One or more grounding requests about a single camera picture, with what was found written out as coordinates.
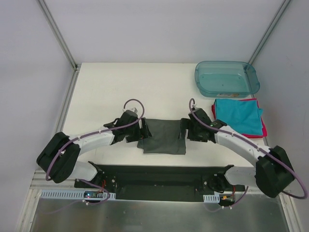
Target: metal frame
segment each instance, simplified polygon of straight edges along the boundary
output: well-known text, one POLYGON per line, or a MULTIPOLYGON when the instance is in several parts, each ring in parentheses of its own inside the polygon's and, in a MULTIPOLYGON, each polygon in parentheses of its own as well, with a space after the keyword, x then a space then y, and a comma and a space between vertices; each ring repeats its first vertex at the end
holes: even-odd
MULTIPOLYGON (((36 0, 36 1, 38 3, 39 7, 41 8, 41 10, 42 10, 47 22, 48 22, 53 34, 55 36, 55 38, 57 39, 57 41, 58 41, 61 49, 63 50, 66 58, 68 59, 70 65, 74 69, 74 74, 71 78, 66 97, 63 101, 62 110, 61 110, 60 116, 58 118, 58 121, 56 123, 55 132, 59 132, 63 129, 64 123, 65 123, 65 119, 66 119, 66 116, 67 116, 67 113, 68 113, 68 110, 69 110, 69 106, 70 106, 70 101, 72 99, 75 84, 77 82, 77 77, 78 77, 80 65, 78 65, 75 62, 75 60, 74 60, 74 58, 73 58, 65 40, 64 40, 64 38, 63 38, 63 36, 62 36, 62 34, 61 34, 57 24, 56 24, 51 12, 50 12, 45 0, 36 0)), ((269 37, 271 36, 271 34, 274 31, 275 27, 277 26, 278 22, 282 18, 283 14, 286 12, 291 1, 292 0, 283 0, 282 4, 280 5, 279 9, 276 12, 274 18, 270 22, 268 28, 266 29, 265 33, 263 34, 261 40, 259 41, 257 47, 255 48, 255 50, 253 52, 253 54, 251 55, 248 63, 253 64, 255 62, 256 58, 259 56, 260 52, 264 48, 266 42, 268 41, 269 37)), ((21 218, 20 218, 18 226, 17 226, 17 231, 22 231, 22 232, 30 231, 42 189, 75 189, 74 188, 74 180, 66 180, 66 181, 64 181, 60 184, 46 182, 45 181, 45 172, 42 171, 42 170, 37 170, 34 174, 34 177, 33 177, 33 180, 32 180, 28 195, 27 195, 27 198, 25 200, 25 205, 23 207, 22 215, 21 215, 21 218)), ((260 190, 259 189, 250 189, 248 193, 250 193, 250 194, 260 194, 260 190)), ((300 220, 299 220, 299 216, 297 214, 297 210, 296 210, 296 207, 295 207, 295 204, 294 204, 294 200, 291 197, 283 195, 283 194, 280 195, 280 199, 281 199, 284 214, 286 216, 286 220, 287 220, 288 227, 289 227, 290 231, 293 231, 293 232, 303 231, 302 227, 301 227, 300 220)))

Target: white wall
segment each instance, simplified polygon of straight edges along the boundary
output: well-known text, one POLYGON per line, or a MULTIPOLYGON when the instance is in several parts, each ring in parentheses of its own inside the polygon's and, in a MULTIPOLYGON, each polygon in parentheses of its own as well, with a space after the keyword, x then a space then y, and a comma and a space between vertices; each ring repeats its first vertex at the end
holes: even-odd
POLYGON ((0 231, 14 232, 72 69, 35 0, 0 7, 0 231))
POLYGON ((76 62, 250 59, 282 0, 47 0, 76 62))
MULTIPOLYGON (((263 120, 271 146, 284 147, 309 188, 309 1, 292 1, 254 64, 261 89, 263 120)), ((302 194, 294 183, 296 193, 302 194)), ((309 231, 309 200, 296 200, 309 231)))

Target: stack of folded cloth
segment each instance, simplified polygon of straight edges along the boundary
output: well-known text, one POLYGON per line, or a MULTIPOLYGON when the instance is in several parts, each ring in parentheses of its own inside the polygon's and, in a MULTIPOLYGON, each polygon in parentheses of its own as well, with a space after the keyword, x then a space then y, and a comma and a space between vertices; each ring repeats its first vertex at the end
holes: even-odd
POLYGON ((216 99, 211 107, 214 118, 248 138, 267 136, 261 115, 263 110, 255 98, 245 100, 216 99))

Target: teal plastic bin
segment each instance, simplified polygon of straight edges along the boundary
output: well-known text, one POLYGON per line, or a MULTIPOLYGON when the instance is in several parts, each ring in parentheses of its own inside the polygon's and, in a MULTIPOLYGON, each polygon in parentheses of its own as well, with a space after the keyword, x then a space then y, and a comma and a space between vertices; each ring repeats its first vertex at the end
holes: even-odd
POLYGON ((203 61, 195 69, 200 93, 211 98, 245 98, 259 91, 254 67, 237 61, 203 61))

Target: gray floor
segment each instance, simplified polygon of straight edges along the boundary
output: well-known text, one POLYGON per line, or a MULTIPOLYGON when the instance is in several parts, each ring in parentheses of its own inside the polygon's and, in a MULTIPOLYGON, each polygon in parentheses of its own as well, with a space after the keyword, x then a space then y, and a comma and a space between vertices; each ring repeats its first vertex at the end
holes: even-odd
POLYGON ((72 200, 40 199, 31 231, 34 232, 286 232, 279 200, 247 195, 232 210, 216 213, 203 203, 108 201, 102 205, 72 200))

